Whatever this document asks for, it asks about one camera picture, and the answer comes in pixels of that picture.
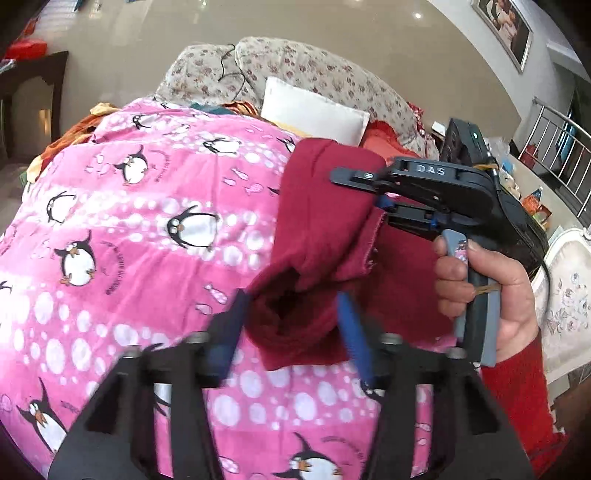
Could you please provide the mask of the red sleeve right forearm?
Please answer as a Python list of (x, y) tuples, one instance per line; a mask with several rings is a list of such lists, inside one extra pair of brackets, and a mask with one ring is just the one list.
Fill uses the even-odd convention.
[(540, 478), (564, 451), (569, 437), (555, 430), (544, 375), (541, 334), (513, 357), (482, 369)]

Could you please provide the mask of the right hand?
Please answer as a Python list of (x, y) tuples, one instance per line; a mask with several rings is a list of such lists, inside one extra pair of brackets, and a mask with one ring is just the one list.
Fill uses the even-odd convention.
[(434, 241), (434, 250), (438, 255), (435, 290), (441, 314), (455, 319), (476, 298), (476, 288), (468, 282), (468, 268), (473, 267), (501, 286), (497, 360), (503, 362), (516, 356), (536, 340), (539, 326), (535, 296), (521, 263), (472, 240), (468, 242), (466, 263), (447, 254), (443, 237)]

